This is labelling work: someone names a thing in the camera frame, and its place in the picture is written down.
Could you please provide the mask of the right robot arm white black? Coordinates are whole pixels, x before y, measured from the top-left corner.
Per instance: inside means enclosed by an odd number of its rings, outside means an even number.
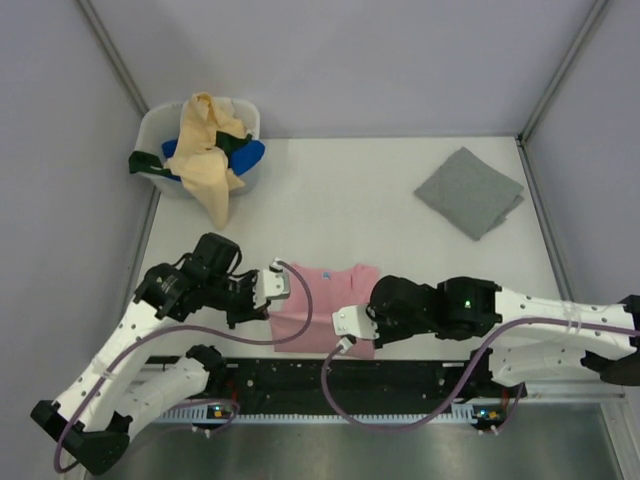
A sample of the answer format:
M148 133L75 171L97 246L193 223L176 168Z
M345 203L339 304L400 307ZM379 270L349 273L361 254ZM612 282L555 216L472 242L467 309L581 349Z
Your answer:
M430 334L482 340L488 359L467 370L469 388L487 396L501 385L597 376L639 384L639 298L580 304L519 293L493 281L454 277L432 287L388 275L365 308L376 347Z

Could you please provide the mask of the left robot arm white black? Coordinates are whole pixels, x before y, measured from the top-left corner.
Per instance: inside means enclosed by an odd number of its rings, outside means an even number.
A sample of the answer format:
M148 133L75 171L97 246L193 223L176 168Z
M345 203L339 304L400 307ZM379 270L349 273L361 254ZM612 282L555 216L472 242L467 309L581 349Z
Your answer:
M187 318L209 308L231 325L264 320L272 301L285 292L280 262L244 273L240 246L206 233L191 252L160 263L142 277L113 333L77 378L56 398L41 400L32 420L55 443L53 468L65 475L78 467L93 475L109 471L134 438L184 400L216 396L226 387L223 360L210 346L187 350L175 367L139 386L133 384L155 343L171 334L197 332Z

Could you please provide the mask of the pink t shirt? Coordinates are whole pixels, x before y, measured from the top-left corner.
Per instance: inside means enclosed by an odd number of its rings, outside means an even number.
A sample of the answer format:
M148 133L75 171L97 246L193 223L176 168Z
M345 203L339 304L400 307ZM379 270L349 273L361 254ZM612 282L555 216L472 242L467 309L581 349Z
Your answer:
M304 333L287 343L274 347L277 352L296 354L324 354L339 341L332 315L343 307L366 304L373 287L380 279L375 266L357 264L346 270L328 270L293 265L308 285L313 316ZM269 324L274 339L288 338L302 329L308 314L308 303L300 282L291 282L290 296L277 311L270 314Z

